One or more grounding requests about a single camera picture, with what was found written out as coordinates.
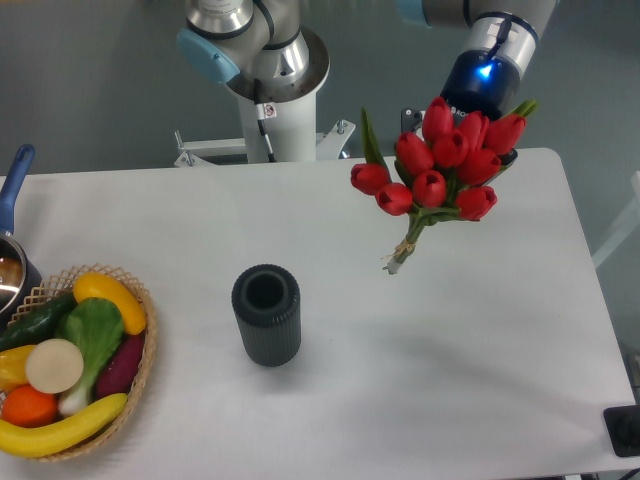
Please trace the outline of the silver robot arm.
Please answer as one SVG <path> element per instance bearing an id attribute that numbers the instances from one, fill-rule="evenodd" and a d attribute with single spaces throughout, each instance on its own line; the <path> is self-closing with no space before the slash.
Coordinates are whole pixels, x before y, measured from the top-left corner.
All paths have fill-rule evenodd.
<path id="1" fill-rule="evenodd" d="M 554 1 L 399 1 L 407 22 L 465 26 L 469 37 L 441 92 L 455 122 L 508 109 L 556 7 Z M 242 137 L 177 143 L 178 167 L 213 156 L 250 163 L 342 157 L 353 123 L 316 130 L 316 95 L 330 60 L 321 38 L 300 21 L 297 1 L 189 1 L 177 35 L 183 57 L 235 96 Z"/>

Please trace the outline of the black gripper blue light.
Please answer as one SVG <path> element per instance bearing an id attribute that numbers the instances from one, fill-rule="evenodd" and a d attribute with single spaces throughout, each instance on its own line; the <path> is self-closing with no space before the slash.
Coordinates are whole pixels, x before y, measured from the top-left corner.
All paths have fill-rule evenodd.
<path id="1" fill-rule="evenodd" d="M 457 57 L 440 96 L 457 111 L 480 111 L 490 120 L 497 120 L 506 112 L 520 81 L 519 71 L 510 62 L 487 59 L 482 51 L 465 51 Z M 416 133 L 422 121 L 421 110 L 403 109 L 401 132 Z M 501 166 L 510 167 L 517 157 L 517 150 L 512 148 L 499 156 Z"/>

